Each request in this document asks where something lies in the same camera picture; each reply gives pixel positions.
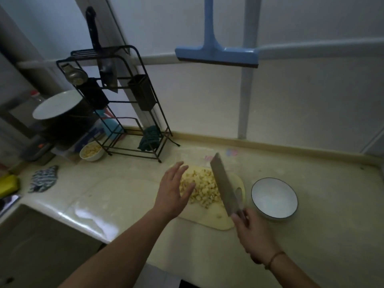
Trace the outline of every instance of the cutting board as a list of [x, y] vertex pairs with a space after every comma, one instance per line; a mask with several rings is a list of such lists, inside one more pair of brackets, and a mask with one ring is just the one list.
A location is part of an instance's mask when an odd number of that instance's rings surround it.
[[[193, 171], [200, 172], [203, 169], [211, 170], [209, 168], [189, 166], [189, 168], [183, 174], [183, 178], [185, 178], [185, 175], [188, 173], [193, 174]], [[239, 178], [238, 175], [234, 173], [228, 173], [228, 177], [234, 190], [236, 190], [238, 187], [241, 188], [244, 202], [245, 188], [243, 181]], [[234, 227], [232, 219], [228, 217], [224, 206], [222, 206], [220, 203], [212, 203], [208, 209], [200, 206], [198, 203], [188, 203], [179, 217], [219, 230], [228, 230]]]

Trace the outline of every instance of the squeegee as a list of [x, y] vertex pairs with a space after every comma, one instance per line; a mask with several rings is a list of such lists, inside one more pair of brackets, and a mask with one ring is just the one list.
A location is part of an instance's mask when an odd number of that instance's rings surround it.
[[204, 44], [179, 46], [175, 49], [180, 61], [258, 67], [257, 48], [223, 48], [216, 40], [213, 20], [214, 0], [204, 0]]

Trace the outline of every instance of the knife rack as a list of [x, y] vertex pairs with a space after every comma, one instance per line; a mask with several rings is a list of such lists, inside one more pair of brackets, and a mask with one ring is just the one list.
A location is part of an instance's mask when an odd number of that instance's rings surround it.
[[[138, 74], [134, 75], [132, 73], [132, 70], [130, 69], [127, 61], [121, 56], [122, 51], [124, 53], [127, 53], [127, 50], [133, 49], [137, 57], [139, 58], [140, 64], [143, 68], [144, 74]], [[164, 115], [164, 111], [161, 108], [159, 99], [156, 96], [156, 92], [153, 88], [153, 85], [151, 83], [151, 80], [148, 76], [148, 72], [142, 62], [142, 59], [140, 57], [140, 54], [138, 50], [132, 46], [132, 45], [124, 45], [124, 46], [113, 46], [113, 47], [107, 47], [103, 48], [102, 51], [94, 51], [93, 49], [84, 49], [84, 50], [79, 50], [79, 51], [72, 51], [71, 56], [66, 58], [66, 59], [61, 59], [56, 61], [57, 67], [61, 70], [63, 75], [65, 72], [61, 68], [61, 66], [65, 63], [71, 63], [71, 64], [76, 64], [76, 66], [79, 69], [83, 69], [80, 65], [80, 62], [83, 61], [92, 61], [94, 60], [95, 62], [100, 59], [117, 59], [120, 60], [124, 63], [124, 66], [127, 68], [127, 71], [129, 72], [130, 76], [127, 77], [117, 77], [118, 80], [124, 80], [127, 81], [126, 86], [119, 86], [119, 87], [108, 87], [106, 85], [101, 85], [98, 87], [98, 89], [105, 89], [105, 90], [116, 90], [116, 89], [131, 89], [132, 93], [134, 94], [136, 101], [110, 101], [108, 100], [108, 106], [106, 107], [109, 112], [113, 115], [113, 117], [101, 117], [96, 111], [95, 107], [92, 105], [92, 101], [89, 101], [82, 93], [79, 91], [77, 87], [76, 90], [79, 92], [79, 94], [83, 97], [85, 101], [88, 102], [88, 104], [91, 106], [91, 108], [94, 110], [94, 113], [100, 118], [100, 120], [103, 122], [103, 124], [107, 127], [109, 130], [110, 134], [107, 135], [107, 137], [104, 139], [104, 141], [101, 141], [97, 139], [96, 137], [93, 137], [93, 139], [106, 151], [108, 155], [113, 155], [113, 154], [121, 154], [121, 155], [127, 155], [131, 157], [142, 157], [142, 158], [147, 158], [147, 159], [155, 159], [159, 163], [161, 163], [161, 160], [159, 158], [162, 150], [164, 149], [164, 146], [166, 145], [166, 142], [170, 140], [172, 143], [174, 143], [177, 146], [180, 146], [173, 140], [171, 140], [172, 131], [170, 130], [169, 124], [167, 122], [167, 119]], [[111, 108], [109, 107], [110, 103], [137, 103], [140, 107], [141, 110], [145, 110], [149, 113], [149, 115], [152, 118], [153, 125], [156, 126], [156, 129], [159, 133], [159, 145], [157, 147], [153, 147], [151, 143], [149, 143], [150, 146], [150, 151], [148, 150], [139, 150], [139, 149], [128, 149], [128, 148], [123, 148], [123, 147], [116, 147], [117, 141], [121, 138], [122, 135], [138, 135], [144, 137], [147, 141], [149, 141], [149, 137], [146, 134], [146, 131], [143, 129], [143, 127], [140, 125], [139, 121], [135, 117], [116, 117], [116, 115], [113, 113]], [[166, 124], [166, 129], [161, 130], [159, 124], [157, 123], [155, 116], [154, 116], [154, 106], [155, 105], [159, 106], [161, 115], [164, 119], [164, 122]], [[115, 119], [118, 123], [118, 125], [114, 128], [111, 129], [108, 124], [104, 121], [105, 119]], [[135, 123], [137, 124], [137, 128], [131, 128], [131, 129], [126, 129], [124, 126], [121, 124], [119, 119], [133, 119]]]

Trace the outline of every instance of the kitchen counter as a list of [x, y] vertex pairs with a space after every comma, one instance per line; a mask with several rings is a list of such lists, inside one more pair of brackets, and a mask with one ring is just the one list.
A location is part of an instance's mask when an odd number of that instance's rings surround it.
[[[27, 193], [30, 165], [19, 176], [25, 204], [105, 243], [136, 222], [154, 203], [170, 165], [209, 167], [222, 154], [228, 171], [243, 180], [246, 205], [252, 184], [264, 177], [285, 181], [299, 208], [285, 222], [270, 222], [286, 253], [323, 287], [374, 287], [384, 281], [384, 184], [379, 169], [331, 160], [178, 140], [162, 164], [122, 155], [77, 165], [56, 157], [58, 181], [44, 193]], [[234, 229], [219, 231], [176, 218], [165, 228], [148, 263], [201, 288], [280, 287], [244, 252]]]

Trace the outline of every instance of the metal rack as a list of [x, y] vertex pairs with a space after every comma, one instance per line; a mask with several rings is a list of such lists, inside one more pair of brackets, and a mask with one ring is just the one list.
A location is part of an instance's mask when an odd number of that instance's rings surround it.
[[[146, 150], [138, 150], [138, 149], [128, 149], [128, 148], [123, 148], [123, 147], [116, 147], [116, 143], [118, 142], [118, 140], [121, 138], [122, 135], [139, 135], [139, 136], [143, 136], [146, 140], [148, 140], [148, 137], [145, 133], [145, 130], [142, 128], [142, 126], [140, 125], [139, 121], [137, 118], [135, 117], [116, 117], [116, 115], [113, 113], [113, 111], [111, 110], [111, 108], [109, 107], [109, 104], [107, 106], [108, 110], [110, 111], [110, 113], [113, 115], [113, 117], [101, 117], [98, 112], [96, 111], [96, 109], [94, 109], [94, 107], [91, 105], [91, 103], [88, 101], [88, 99], [81, 93], [81, 91], [79, 91], [79, 89], [77, 87], [76, 90], [79, 92], [79, 94], [84, 98], [85, 101], [88, 102], [88, 104], [93, 108], [94, 110], [94, 113], [101, 119], [101, 121], [104, 123], [104, 125], [109, 129], [109, 131], [111, 132], [110, 135], [108, 135], [108, 137], [106, 137], [106, 139], [101, 142], [100, 140], [98, 140], [96, 137], [93, 137], [94, 140], [107, 152], [108, 155], [112, 155], [112, 154], [121, 154], [121, 155], [128, 155], [128, 156], [131, 156], [131, 157], [142, 157], [142, 158], [148, 158], [148, 159], [155, 159], [155, 160], [158, 160], [158, 162], [161, 163], [161, 160], [159, 158], [162, 150], [164, 149], [164, 146], [166, 145], [166, 142], [168, 140], [170, 140], [172, 143], [174, 143], [175, 145], [177, 146], [180, 146], [179, 144], [177, 144], [176, 142], [174, 142], [173, 140], [171, 140], [170, 136], [173, 136], [172, 135], [172, 131], [170, 130], [169, 128], [169, 124], [167, 122], [167, 119], [164, 115], [164, 111], [162, 110], [161, 108], [161, 105], [160, 105], [160, 102], [159, 102], [159, 99], [157, 98], [157, 95], [156, 95], [156, 92], [152, 86], [152, 83], [151, 83], [151, 80], [148, 76], [148, 73], [147, 73], [147, 70], [142, 62], [142, 59], [141, 59], [141, 56], [138, 52], [138, 50], [132, 46], [132, 45], [124, 45], [124, 46], [113, 46], [113, 47], [107, 47], [107, 48], [103, 48], [102, 51], [100, 52], [96, 52], [94, 51], [93, 49], [84, 49], [84, 50], [79, 50], [79, 51], [72, 51], [71, 52], [71, 56], [66, 58], [66, 59], [61, 59], [61, 60], [58, 60], [56, 61], [56, 65], [57, 67], [61, 70], [61, 72], [63, 74], [65, 74], [65, 72], [63, 71], [63, 69], [61, 68], [61, 64], [64, 64], [64, 63], [71, 63], [71, 62], [74, 62], [78, 68], [80, 69], [83, 69], [80, 65], [80, 61], [89, 61], [89, 60], [100, 60], [100, 59], [110, 59], [110, 58], [114, 58], [114, 59], [120, 59], [125, 67], [127, 68], [130, 76], [129, 77], [117, 77], [118, 80], [126, 80], [127, 82], [130, 81], [133, 77], [134, 77], [134, 74], [132, 73], [127, 61], [119, 54], [119, 51], [124, 51], [124, 53], [126, 53], [126, 50], [129, 50], [129, 49], [133, 49], [136, 54], [137, 54], [137, 57], [139, 58], [139, 61], [141, 63], [141, 66], [144, 70], [144, 73], [146, 75], [146, 78], [148, 79], [149, 81], [149, 84], [150, 84], [150, 87], [151, 87], [151, 90], [153, 92], [153, 95], [155, 97], [155, 100], [156, 100], [156, 103], [158, 106], [159, 106], [159, 109], [161, 111], [161, 115], [166, 123], [166, 129], [164, 131], [161, 131], [156, 119], [155, 119], [155, 116], [153, 115], [152, 111], [153, 111], [153, 108], [151, 110], [149, 110], [149, 114], [152, 118], [152, 121], [153, 121], [153, 125], [156, 126], [156, 129], [158, 130], [159, 132], [159, 135], [160, 135], [160, 141], [159, 141], [159, 146], [156, 147], [156, 148], [153, 148], [151, 143], [149, 143], [149, 146], [151, 148], [151, 151], [146, 151]], [[133, 79], [132, 80], [134, 82], [134, 85], [137, 86], [138, 84], [136, 83], [136, 81]], [[101, 89], [106, 89], [106, 90], [114, 90], [114, 89], [130, 89], [130, 86], [119, 86], [119, 87], [107, 87], [105, 85], [101, 85], [100, 87]], [[137, 101], [109, 101], [109, 103], [137, 103]], [[116, 119], [116, 121], [118, 122], [118, 125], [115, 127], [115, 129], [110, 129], [109, 126], [105, 123], [105, 119]], [[121, 122], [119, 121], [119, 119], [133, 119], [137, 126], [138, 126], [138, 129], [130, 129], [129, 131], [127, 131], [123, 125], [121, 124]], [[146, 155], [137, 155], [137, 154], [128, 154], [128, 153], [123, 153], [122, 151], [129, 151], [129, 152], [135, 152], [135, 153], [140, 153], [140, 154], [146, 154]]]

